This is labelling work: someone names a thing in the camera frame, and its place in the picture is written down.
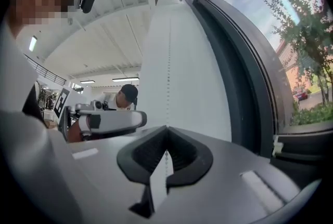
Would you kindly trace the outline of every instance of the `tree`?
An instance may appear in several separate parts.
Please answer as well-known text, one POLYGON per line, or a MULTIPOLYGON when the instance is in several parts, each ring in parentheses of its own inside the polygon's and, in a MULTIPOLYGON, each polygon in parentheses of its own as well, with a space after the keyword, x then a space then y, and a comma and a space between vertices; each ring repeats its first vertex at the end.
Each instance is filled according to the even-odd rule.
POLYGON ((281 26, 273 26, 273 34, 290 44, 296 53, 298 78, 306 75, 311 81, 318 77, 323 103, 328 101, 327 82, 333 83, 330 68, 333 54, 333 22, 328 17, 325 0, 263 0, 281 26))

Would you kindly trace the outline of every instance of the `sticker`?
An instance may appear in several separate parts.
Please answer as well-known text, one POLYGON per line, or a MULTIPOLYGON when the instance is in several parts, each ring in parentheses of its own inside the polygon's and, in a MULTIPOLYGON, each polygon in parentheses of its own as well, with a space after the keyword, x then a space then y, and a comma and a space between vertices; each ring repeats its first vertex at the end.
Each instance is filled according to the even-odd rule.
POLYGON ((61 112, 63 110, 63 105, 65 105, 68 95, 69 95, 69 91, 67 89, 63 88, 58 97, 57 103, 54 107, 54 112, 56 113, 58 118, 60 118, 60 116, 61 116, 61 112))
POLYGON ((91 156, 91 155, 95 155, 97 153, 98 153, 97 148, 91 148, 91 149, 84 150, 84 151, 81 151, 81 152, 78 152, 78 153, 74 153, 73 158, 75 160, 79 160, 79 159, 83 159, 83 158, 91 156))

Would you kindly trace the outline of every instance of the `shrub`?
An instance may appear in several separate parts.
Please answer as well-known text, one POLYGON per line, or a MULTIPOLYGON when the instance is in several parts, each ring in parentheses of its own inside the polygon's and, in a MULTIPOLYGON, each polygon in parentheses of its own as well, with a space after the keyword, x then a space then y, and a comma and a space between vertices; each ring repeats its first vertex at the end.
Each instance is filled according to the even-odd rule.
POLYGON ((299 104, 299 102, 298 102, 298 100, 293 100, 293 104, 292 104, 292 106, 293 106, 293 111, 294 111, 294 114, 296 113, 296 112, 298 112, 299 111, 299 109, 300 109, 300 104, 299 104))
POLYGON ((303 125, 333 120, 333 102, 318 104, 311 109, 297 110, 293 113, 291 125, 303 125))

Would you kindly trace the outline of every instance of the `black rubber holder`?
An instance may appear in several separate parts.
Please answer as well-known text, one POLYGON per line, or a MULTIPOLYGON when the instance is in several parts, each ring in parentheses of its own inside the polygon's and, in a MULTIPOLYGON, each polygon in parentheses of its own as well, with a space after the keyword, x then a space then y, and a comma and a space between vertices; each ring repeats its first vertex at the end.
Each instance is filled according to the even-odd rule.
POLYGON ((149 178, 166 150, 174 170, 166 179, 167 188, 196 183, 213 164, 213 155, 207 146, 166 126, 122 148, 117 163, 128 180, 148 186, 149 178))

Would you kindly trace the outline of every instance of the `fluorescent light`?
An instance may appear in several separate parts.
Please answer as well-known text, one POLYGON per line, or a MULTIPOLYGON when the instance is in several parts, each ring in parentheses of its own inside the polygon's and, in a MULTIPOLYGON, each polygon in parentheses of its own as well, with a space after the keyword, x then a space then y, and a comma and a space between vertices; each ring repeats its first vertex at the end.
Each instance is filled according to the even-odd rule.
POLYGON ((37 42, 37 37, 33 36, 31 38, 31 42, 30 42, 30 46, 29 46, 30 51, 33 51, 33 49, 35 48, 36 42, 37 42))
POLYGON ((114 82, 126 82, 126 81, 137 81, 139 77, 127 77, 127 78, 116 78, 112 79, 114 82))
POLYGON ((80 81, 81 84, 92 84, 94 83, 94 80, 85 80, 85 81, 80 81))

